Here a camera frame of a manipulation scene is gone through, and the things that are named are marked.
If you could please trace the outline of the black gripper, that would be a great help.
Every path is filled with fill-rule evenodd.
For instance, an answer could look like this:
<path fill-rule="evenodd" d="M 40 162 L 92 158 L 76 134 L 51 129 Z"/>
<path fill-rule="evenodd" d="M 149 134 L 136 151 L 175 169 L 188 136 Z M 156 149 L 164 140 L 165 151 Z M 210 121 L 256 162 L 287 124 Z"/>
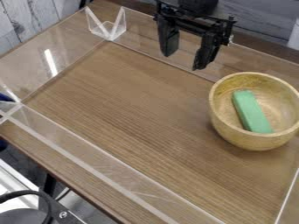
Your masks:
<path fill-rule="evenodd" d="M 220 0 L 155 0 L 155 2 L 156 13 L 160 14 L 156 24 L 163 56 L 169 57 L 179 48 L 180 33 L 176 24 L 187 32 L 200 35 L 206 32 L 192 63 L 194 70 L 204 69 L 215 60 L 220 43 L 224 46 L 231 43 L 236 18 L 219 12 Z"/>

